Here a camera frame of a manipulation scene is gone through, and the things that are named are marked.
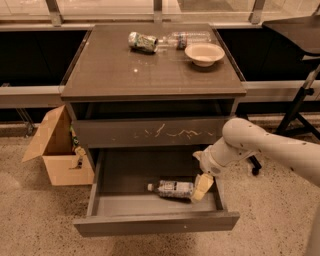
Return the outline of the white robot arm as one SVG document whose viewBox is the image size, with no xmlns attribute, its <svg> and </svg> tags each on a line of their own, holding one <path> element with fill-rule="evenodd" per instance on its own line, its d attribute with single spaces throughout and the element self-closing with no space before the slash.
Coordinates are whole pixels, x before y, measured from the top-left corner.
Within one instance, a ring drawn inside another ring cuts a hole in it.
<svg viewBox="0 0 320 256">
<path fill-rule="evenodd" d="M 200 250 L 214 256 L 320 256 L 320 145 L 274 135 L 242 118 L 193 156 L 201 183 L 221 178 L 238 206 L 235 229 L 210 234 Z"/>
</svg>

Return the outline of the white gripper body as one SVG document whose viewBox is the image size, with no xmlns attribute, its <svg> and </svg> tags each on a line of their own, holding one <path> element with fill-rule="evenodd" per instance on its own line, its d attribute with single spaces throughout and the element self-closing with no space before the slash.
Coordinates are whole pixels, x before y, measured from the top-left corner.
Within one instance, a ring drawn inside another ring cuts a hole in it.
<svg viewBox="0 0 320 256">
<path fill-rule="evenodd" d="M 200 152 L 201 170 L 212 176 L 220 176 L 230 163 L 230 150 L 226 144 L 214 144 Z"/>
</svg>

